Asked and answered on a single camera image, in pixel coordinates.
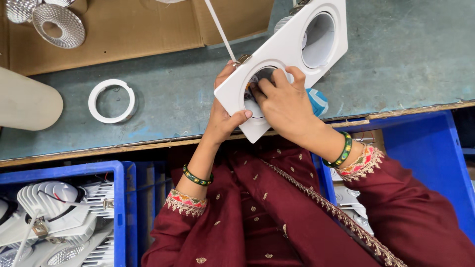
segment workbench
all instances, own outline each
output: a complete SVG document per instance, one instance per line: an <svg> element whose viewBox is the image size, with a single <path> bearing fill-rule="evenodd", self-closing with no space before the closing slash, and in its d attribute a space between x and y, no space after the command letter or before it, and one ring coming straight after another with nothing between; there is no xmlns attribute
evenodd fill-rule
<svg viewBox="0 0 475 267"><path fill-rule="evenodd" d="M365 117L364 123L475 105L473 0L346 4L348 52L313 86L329 100L323 119ZM257 50L291 7L290 0L275 0L269 30L232 41L234 53ZM215 76L228 60L221 44L33 76L58 90L63 113L42 131L3 128L0 166L196 143L207 125ZM87 105L94 86L111 78L125 81L138 101L135 115L121 124L95 120ZM120 89L106 90L97 105L101 114L117 116L128 103Z"/></svg>

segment white cylinder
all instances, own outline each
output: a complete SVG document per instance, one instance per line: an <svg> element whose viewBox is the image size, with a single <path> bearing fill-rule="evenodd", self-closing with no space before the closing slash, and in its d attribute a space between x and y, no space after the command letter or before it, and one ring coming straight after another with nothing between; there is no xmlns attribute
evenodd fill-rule
<svg viewBox="0 0 475 267"><path fill-rule="evenodd" d="M0 126L43 130L61 112L63 99L56 89L0 67Z"/></svg>

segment sleeve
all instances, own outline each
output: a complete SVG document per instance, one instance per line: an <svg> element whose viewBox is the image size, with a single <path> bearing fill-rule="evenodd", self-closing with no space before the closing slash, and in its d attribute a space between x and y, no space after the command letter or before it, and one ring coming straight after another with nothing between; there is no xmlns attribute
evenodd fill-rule
<svg viewBox="0 0 475 267"><path fill-rule="evenodd" d="M473 266L475 247L458 228L454 208L396 160L366 146L352 165L337 170L360 191L375 237L408 266Z"/></svg>
<svg viewBox="0 0 475 267"><path fill-rule="evenodd" d="M142 267L173 266L206 204L207 199L198 200L172 189L155 218L150 233L155 241L142 256Z"/></svg>

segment gold embroidery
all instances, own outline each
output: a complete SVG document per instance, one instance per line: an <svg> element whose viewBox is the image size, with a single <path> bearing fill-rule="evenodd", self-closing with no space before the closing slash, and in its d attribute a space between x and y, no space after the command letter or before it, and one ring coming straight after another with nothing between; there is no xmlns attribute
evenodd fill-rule
<svg viewBox="0 0 475 267"><path fill-rule="evenodd" d="M402 262L399 258L394 256L389 249L381 244L379 240L375 237L370 235L366 232L363 228L361 228L353 219L351 219L346 213L344 213L341 209L336 207L335 205L331 204L327 199L322 197L320 194L315 193L312 190L309 190L301 183L297 182L292 176L284 172L283 170L263 161L269 167L271 167L275 172L280 174L280 176L286 178L289 182L295 185L298 189L306 193L309 197L312 197L317 203L319 203L323 210L330 213L334 218L337 218L346 228L348 228L351 232L353 232L356 236L358 236L365 244L374 252L374 254L383 259L386 266L392 267L407 267L407 265Z"/></svg>
<svg viewBox="0 0 475 267"><path fill-rule="evenodd" d="M205 212L207 202L207 199L198 200L172 189L163 206L171 207L173 211L178 209L180 214L185 212L186 216L191 214L199 217Z"/></svg>
<svg viewBox="0 0 475 267"><path fill-rule="evenodd" d="M350 166L342 169L335 168L335 170L344 181L359 181L361 177L366 177L366 173L374 173L374 168L381 168L379 165L382 163L381 158L384 158L383 152L365 144L363 154L355 162Z"/></svg>

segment hand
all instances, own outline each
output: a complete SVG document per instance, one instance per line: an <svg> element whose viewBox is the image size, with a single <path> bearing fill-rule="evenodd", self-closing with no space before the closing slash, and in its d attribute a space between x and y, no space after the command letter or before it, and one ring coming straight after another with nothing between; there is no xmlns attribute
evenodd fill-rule
<svg viewBox="0 0 475 267"><path fill-rule="evenodd" d="M259 88L251 84L251 90L269 124L285 139L303 146L304 137L314 134L315 128L325 124L312 110L312 104L305 90L305 74L297 67L286 67L294 76L289 83L284 71L276 69L267 79L259 81Z"/></svg>
<svg viewBox="0 0 475 267"><path fill-rule="evenodd" d="M236 68L232 66L232 63L232 60L228 61L221 73L216 77L214 82L215 89L236 70ZM203 139L208 139L213 142L213 144L220 145L229 138L236 127L246 122L251 116L252 111L250 110L241 110L230 116L221 103L217 99L214 99Z"/></svg>

